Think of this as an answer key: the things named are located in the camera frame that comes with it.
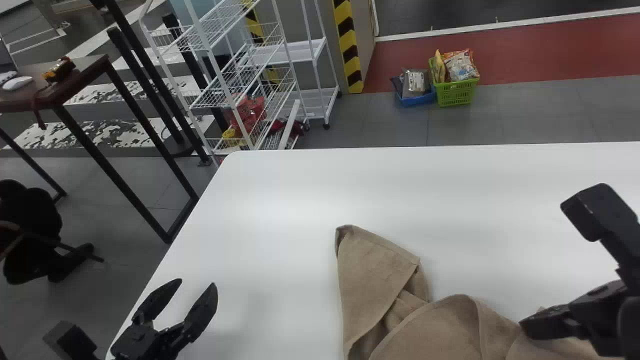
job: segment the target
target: food package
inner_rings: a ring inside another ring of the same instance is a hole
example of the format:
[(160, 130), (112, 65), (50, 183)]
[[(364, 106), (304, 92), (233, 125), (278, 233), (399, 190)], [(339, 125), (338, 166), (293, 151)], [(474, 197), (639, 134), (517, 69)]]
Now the food package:
[[(251, 133), (255, 125), (267, 117), (266, 111), (264, 111), (264, 97), (249, 98), (245, 96), (238, 104), (237, 110), (247, 133)], [(233, 110), (225, 109), (224, 114), (225, 119), (231, 124), (231, 127), (237, 130), (237, 134), (241, 133)]]
[(445, 53), (443, 59), (452, 82), (480, 77), (474, 64), (474, 52), (471, 49)]
[(434, 70), (433, 77), (436, 83), (444, 83), (447, 80), (447, 67), (444, 65), (444, 60), (440, 54), (440, 50), (436, 50), (436, 68)]
[(429, 70), (403, 69), (403, 99), (423, 96), (429, 88)]

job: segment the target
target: table leg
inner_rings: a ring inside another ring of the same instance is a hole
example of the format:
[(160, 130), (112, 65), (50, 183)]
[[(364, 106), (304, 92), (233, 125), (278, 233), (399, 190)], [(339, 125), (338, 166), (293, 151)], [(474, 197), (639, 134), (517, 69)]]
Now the table leg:
[(40, 175), (43, 179), (45, 179), (45, 181), (47, 181), (47, 184), (51, 185), (51, 187), (54, 188), (54, 190), (56, 190), (58, 194), (54, 196), (53, 202), (58, 202), (60, 199), (62, 199), (62, 197), (67, 196), (67, 192), (62, 188), (62, 186), (58, 185), (58, 183), (51, 176), (49, 176), (49, 174), (47, 174), (47, 172), (42, 167), (40, 167), (40, 165), (38, 165), (38, 163), (31, 156), (29, 156), (29, 154), (27, 154), (27, 152), (24, 149), (22, 149), (22, 147), (16, 144), (15, 141), (13, 141), (13, 139), (9, 136), (9, 134), (5, 133), (5, 131), (2, 130), (1, 128), (0, 128), (0, 138), (4, 142), (6, 142), (7, 145), (9, 145), (11, 149), (13, 149), (13, 151), (15, 151), (18, 155), (20, 155), (20, 157), (27, 164), (29, 164), (29, 166), (36, 173), (38, 173), (38, 175)]
[(191, 186), (191, 183), (189, 183), (189, 180), (184, 175), (178, 164), (175, 162), (175, 159), (171, 156), (169, 150), (167, 150), (166, 146), (164, 146), (162, 139), (160, 139), (160, 136), (158, 136), (158, 134), (156, 133), (156, 130), (149, 122), (149, 119), (145, 115), (144, 111), (142, 111), (136, 100), (131, 95), (129, 89), (127, 88), (127, 85), (125, 85), (124, 81), (122, 81), (122, 78), (118, 75), (118, 72), (113, 68), (112, 65), (109, 65), (109, 67), (107, 68), (107, 75), (109, 76), (109, 79), (111, 79), (111, 82), (116, 86), (116, 89), (118, 89), (118, 91), (120, 92), (120, 95), (122, 95), (124, 101), (127, 103), (127, 105), (129, 105), (129, 108), (136, 116), (136, 119), (138, 119), (138, 122), (142, 125), (142, 127), (145, 128), (145, 131), (160, 152), (160, 155), (162, 155), (166, 163), (173, 171), (175, 177), (177, 177), (178, 181), (180, 181), (180, 184), (184, 188), (184, 191), (186, 191), (187, 194), (189, 194), (189, 197), (191, 197), (192, 199), (199, 199), (199, 196)]
[(149, 209), (140, 201), (136, 193), (129, 187), (129, 185), (122, 179), (122, 176), (116, 171), (111, 163), (104, 157), (98, 147), (89, 139), (89, 136), (82, 130), (80, 125), (71, 116), (71, 114), (65, 109), (64, 106), (57, 106), (53, 108), (53, 112), (60, 118), (60, 120), (67, 126), (69, 131), (77, 138), (78, 142), (87, 150), (89, 155), (98, 163), (100, 168), (104, 170), (107, 176), (116, 184), (118, 189), (127, 197), (129, 202), (133, 205), (138, 213), (147, 221), (149, 226), (160, 236), (165, 243), (171, 243), (171, 236), (164, 230), (156, 218), (151, 214)]

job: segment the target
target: towel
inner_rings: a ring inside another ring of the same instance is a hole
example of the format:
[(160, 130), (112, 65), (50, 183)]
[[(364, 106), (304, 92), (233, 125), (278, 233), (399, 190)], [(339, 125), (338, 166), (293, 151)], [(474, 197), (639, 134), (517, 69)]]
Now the towel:
[(603, 359), (587, 341), (533, 341), (467, 295), (431, 302), (420, 258), (357, 226), (336, 230), (347, 360)]

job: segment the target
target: white cart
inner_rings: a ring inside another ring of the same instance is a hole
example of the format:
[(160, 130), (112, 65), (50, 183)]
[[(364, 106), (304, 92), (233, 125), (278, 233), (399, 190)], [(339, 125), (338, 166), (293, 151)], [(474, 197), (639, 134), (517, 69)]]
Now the white cart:
[[(193, 19), (192, 26), (149, 31), (144, 16), (153, 1), (147, 0), (140, 17), (140, 26), (180, 102), (187, 109), (197, 133), (203, 139), (205, 148), (214, 155), (217, 164), (235, 151), (292, 149), (298, 141), (297, 136), (289, 137), (295, 120), (303, 122), (305, 129), (308, 129), (310, 119), (324, 119), (325, 128), (328, 128), (328, 118), (340, 90), (338, 86), (320, 88), (317, 58), (326, 45), (326, 35), (323, 26), (323, 38), (311, 40), (304, 0), (301, 3), (309, 41), (293, 44), (287, 43), (276, 0), (271, 0), (276, 22), (251, 26), (244, 25), (244, 18), (262, 0), (223, 0), (202, 18), (198, 18), (192, 0), (184, 0)], [(234, 50), (228, 38), (232, 30), (242, 35), (243, 45), (238, 50)], [(252, 33), (264, 34), (259, 44), (252, 39)], [(213, 60), (213, 49), (222, 41), (228, 47), (231, 60), (222, 69), (216, 61), (211, 61), (216, 77), (208, 81), (206, 88), (195, 92), (180, 91), (166, 60), (185, 51), (193, 52), (196, 57), (201, 52)], [(294, 62), (300, 61), (313, 62), (317, 90), (300, 90), (294, 68)], [(333, 76), (337, 84), (335, 69)], [(243, 122), (247, 116), (247, 99), (258, 100), (261, 104), (259, 110), (252, 112), (257, 121), (248, 126)], [(307, 108), (307, 102), (312, 105), (313, 111)], [(240, 133), (232, 138), (206, 137), (198, 126), (193, 110), (209, 108), (226, 109), (229, 117), (235, 119)], [(278, 119), (287, 125), (273, 134), (272, 127)]]

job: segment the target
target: red item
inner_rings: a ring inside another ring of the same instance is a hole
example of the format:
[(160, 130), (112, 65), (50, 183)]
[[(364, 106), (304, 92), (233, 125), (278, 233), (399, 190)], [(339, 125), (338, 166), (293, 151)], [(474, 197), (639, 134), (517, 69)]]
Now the red item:
[[(253, 128), (259, 120), (263, 121), (267, 117), (267, 113), (264, 111), (264, 97), (249, 99), (245, 96), (238, 104), (237, 109), (247, 133), (253, 131)], [(231, 109), (225, 109), (224, 114), (225, 119), (231, 124), (231, 127), (240, 131), (240, 126), (238, 125), (234, 112)]]

